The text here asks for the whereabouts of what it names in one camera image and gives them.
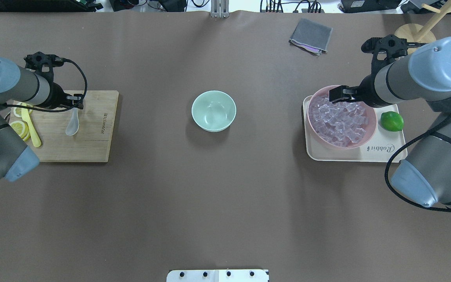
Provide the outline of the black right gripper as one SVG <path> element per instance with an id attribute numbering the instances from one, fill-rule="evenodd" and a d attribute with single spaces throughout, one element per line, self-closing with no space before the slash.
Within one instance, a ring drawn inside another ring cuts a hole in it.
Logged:
<path id="1" fill-rule="evenodd" d="M 340 102 L 358 103 L 361 100 L 369 107 L 386 107 L 386 102 L 376 92 L 374 79 L 375 76 L 368 75 L 362 80 L 359 86 L 337 86 L 329 91 L 329 101 L 335 104 Z"/>

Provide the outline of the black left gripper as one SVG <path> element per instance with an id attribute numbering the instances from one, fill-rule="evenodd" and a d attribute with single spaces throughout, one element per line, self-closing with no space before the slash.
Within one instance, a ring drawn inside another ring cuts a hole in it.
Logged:
<path id="1" fill-rule="evenodd" d="M 82 100 L 84 95 L 82 94 L 67 94 L 63 91 L 61 86 L 56 83 L 52 83 L 50 101 L 48 105 L 49 110 L 54 110 L 56 108 L 66 108 L 66 110 L 71 110 L 77 108 L 79 110 L 84 109 Z"/>

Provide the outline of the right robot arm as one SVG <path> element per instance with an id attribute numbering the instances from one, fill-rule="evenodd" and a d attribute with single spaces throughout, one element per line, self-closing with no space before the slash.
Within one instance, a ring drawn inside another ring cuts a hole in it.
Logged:
<path id="1" fill-rule="evenodd" d="M 451 37 L 418 43 L 390 34 L 368 39 L 361 50 L 373 55 L 370 75 L 358 86 L 331 89 L 330 101 L 381 108 L 425 100 L 437 119 L 393 154 L 384 179 L 404 202 L 451 213 Z"/>

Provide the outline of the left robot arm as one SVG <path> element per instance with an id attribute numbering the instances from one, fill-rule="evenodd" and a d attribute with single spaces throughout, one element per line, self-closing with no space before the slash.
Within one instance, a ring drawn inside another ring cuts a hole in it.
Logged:
<path id="1" fill-rule="evenodd" d="M 50 113 L 83 109 L 86 91 L 70 95 L 54 82 L 53 69 L 72 60 L 42 52 L 24 60 L 25 66 L 20 67 L 0 57 L 0 112 L 11 107 L 9 100 L 21 102 L 21 108 Z M 0 114 L 0 179 L 16 181 L 39 163 L 38 156 Z"/>

